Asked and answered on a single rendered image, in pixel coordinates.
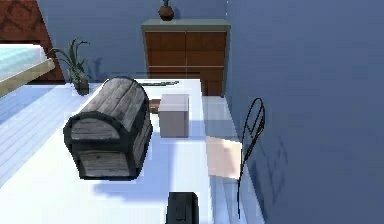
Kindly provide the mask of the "grey box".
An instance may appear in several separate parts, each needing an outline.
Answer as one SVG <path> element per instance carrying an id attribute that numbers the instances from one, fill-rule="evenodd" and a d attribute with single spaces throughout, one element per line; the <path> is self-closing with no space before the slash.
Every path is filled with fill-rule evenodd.
<path id="1" fill-rule="evenodd" d="M 158 116 L 162 138 L 187 138 L 189 136 L 189 95 L 163 94 Z"/>

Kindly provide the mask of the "small brown object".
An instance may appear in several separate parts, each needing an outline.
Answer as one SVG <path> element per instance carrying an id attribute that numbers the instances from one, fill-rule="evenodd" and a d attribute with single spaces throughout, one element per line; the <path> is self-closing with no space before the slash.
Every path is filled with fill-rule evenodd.
<path id="1" fill-rule="evenodd" d="M 153 114 L 158 113 L 159 105 L 160 105 L 161 100 L 160 99 L 151 99 L 149 101 L 149 107 L 150 107 L 150 112 Z"/>

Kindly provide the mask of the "dark flat object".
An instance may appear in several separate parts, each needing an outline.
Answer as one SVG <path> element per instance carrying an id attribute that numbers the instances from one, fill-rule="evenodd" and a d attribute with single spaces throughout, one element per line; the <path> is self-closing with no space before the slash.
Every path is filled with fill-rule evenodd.
<path id="1" fill-rule="evenodd" d="M 179 81 L 164 81 L 164 82 L 142 82 L 142 86 L 171 86 L 179 84 Z"/>

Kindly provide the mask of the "brown chest of drawers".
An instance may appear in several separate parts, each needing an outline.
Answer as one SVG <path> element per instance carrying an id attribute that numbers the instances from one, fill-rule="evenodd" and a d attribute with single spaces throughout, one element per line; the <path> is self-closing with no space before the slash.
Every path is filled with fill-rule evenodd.
<path id="1" fill-rule="evenodd" d="M 223 96 L 230 28 L 224 19 L 145 21 L 148 77 L 198 79 L 203 96 Z"/>

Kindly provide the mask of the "grey wooden treasure chest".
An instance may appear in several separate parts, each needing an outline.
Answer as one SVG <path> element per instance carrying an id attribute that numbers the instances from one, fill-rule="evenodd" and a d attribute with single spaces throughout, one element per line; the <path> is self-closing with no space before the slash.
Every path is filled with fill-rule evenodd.
<path id="1" fill-rule="evenodd" d="M 63 128 L 64 143 L 84 180 L 134 180 L 152 136 L 149 98 L 136 80 L 107 80 Z"/>

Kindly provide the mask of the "brown round vase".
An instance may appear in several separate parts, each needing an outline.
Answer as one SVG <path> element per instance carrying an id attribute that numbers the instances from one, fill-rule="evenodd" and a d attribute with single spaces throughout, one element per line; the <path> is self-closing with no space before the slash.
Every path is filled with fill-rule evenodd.
<path id="1" fill-rule="evenodd" d="M 163 5 L 159 8 L 158 14 L 163 21 L 172 21 L 174 18 L 174 11 L 169 5 L 169 0 L 162 0 Z"/>

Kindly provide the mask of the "white desk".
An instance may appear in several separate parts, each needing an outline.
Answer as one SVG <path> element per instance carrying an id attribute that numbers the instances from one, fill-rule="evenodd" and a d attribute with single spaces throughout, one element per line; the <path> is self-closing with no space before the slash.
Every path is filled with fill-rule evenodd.
<path id="1" fill-rule="evenodd" d="M 162 138 L 159 119 L 140 176 L 133 181 L 82 180 L 57 130 L 0 187 L 0 224 L 165 224 L 168 194 L 194 192 L 199 224 L 214 224 L 200 81 L 153 87 L 149 98 L 189 96 L 189 136 Z"/>

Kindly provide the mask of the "green potted house plant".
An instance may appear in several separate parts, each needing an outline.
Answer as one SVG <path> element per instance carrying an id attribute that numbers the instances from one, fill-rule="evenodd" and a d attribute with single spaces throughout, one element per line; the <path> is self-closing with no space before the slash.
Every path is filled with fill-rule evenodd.
<path id="1" fill-rule="evenodd" d="M 75 38 L 68 43 L 67 50 L 51 48 L 46 55 L 55 55 L 58 61 L 65 63 L 67 68 L 68 80 L 74 85 L 75 90 L 80 96 L 89 94 L 89 79 L 91 75 L 85 71 L 84 65 L 91 61 L 90 58 L 79 58 L 79 48 L 87 44 L 87 41 Z"/>

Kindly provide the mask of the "bed with pale blue cover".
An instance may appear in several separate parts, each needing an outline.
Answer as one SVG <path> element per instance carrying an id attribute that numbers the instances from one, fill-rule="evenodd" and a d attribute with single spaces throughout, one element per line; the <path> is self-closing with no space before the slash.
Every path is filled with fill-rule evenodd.
<path id="1" fill-rule="evenodd" d="M 25 84 L 64 84 L 38 0 L 0 0 L 0 97 Z"/>

